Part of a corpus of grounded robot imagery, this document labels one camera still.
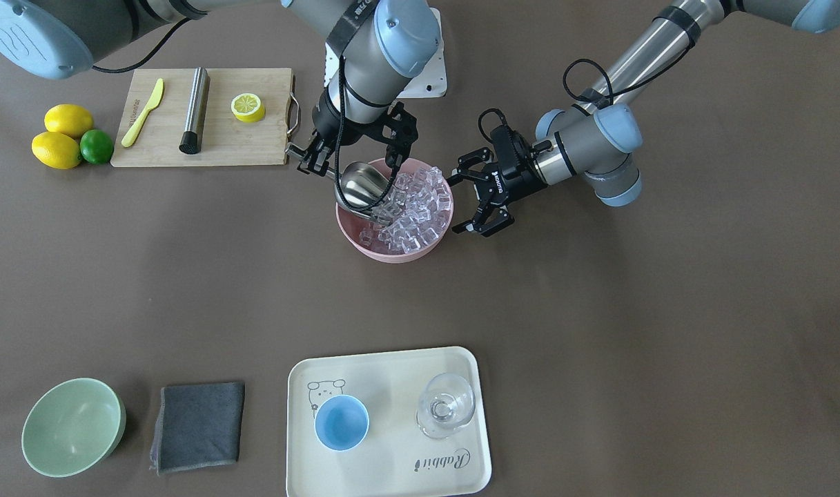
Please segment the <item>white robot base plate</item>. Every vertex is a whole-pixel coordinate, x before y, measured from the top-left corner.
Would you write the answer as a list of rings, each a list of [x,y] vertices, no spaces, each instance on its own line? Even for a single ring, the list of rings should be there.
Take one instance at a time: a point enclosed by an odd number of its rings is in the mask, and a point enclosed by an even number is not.
[[[311,16],[340,68],[327,84],[353,113],[446,92],[440,15],[426,1],[321,1]]]

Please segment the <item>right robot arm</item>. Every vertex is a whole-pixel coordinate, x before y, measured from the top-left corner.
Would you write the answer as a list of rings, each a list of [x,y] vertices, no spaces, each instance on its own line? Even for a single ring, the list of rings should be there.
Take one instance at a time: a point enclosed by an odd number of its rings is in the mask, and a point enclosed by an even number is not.
[[[107,57],[176,26],[193,31],[182,50],[190,61],[227,48],[270,57],[310,35],[333,50],[340,66],[313,109],[311,142],[288,150],[300,170],[320,175],[363,137],[401,166],[417,133],[398,97],[442,44],[425,1],[0,1],[0,95],[100,72]]]

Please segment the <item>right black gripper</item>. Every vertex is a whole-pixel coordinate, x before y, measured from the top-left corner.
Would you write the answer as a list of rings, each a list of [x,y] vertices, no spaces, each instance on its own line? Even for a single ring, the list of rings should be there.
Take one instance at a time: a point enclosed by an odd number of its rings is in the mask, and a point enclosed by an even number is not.
[[[297,148],[297,169],[306,174],[325,176],[332,168],[329,158],[337,150],[337,145],[356,144],[363,136],[386,144],[386,164],[395,169],[409,157],[411,145],[418,138],[416,117],[408,113],[402,103],[395,103],[388,113],[382,113],[369,124],[349,119],[341,123],[340,111],[335,109],[333,101],[324,91],[313,109],[312,119],[315,126],[312,141],[306,150]]]

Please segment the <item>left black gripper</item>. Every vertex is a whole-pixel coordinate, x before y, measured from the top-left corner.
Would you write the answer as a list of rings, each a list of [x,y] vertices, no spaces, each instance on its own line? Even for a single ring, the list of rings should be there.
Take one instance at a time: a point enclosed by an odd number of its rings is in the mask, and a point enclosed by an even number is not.
[[[532,151],[524,137],[502,124],[490,133],[492,150],[482,147],[458,158],[447,179],[449,186],[467,180],[479,184],[479,201],[470,220],[451,227],[458,235],[470,231],[489,238],[514,224],[511,202],[536,194],[548,185],[534,168]]]

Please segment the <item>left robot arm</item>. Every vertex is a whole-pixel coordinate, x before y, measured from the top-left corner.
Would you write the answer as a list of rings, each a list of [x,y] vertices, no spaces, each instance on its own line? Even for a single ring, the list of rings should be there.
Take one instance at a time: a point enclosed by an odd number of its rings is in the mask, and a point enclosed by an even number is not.
[[[512,202],[566,179],[584,179],[596,197],[612,207],[638,198],[643,179],[632,153],[643,136],[630,103],[694,48],[704,29],[733,12],[791,26],[804,32],[827,32],[840,26],[840,1],[673,1],[663,8],[615,65],[598,67],[600,78],[568,109],[540,117],[534,139],[512,128],[501,110],[487,115],[499,124],[484,133],[488,145],[458,158],[450,185],[472,182],[478,205],[473,217],[454,224],[454,233],[484,237],[511,226]]]

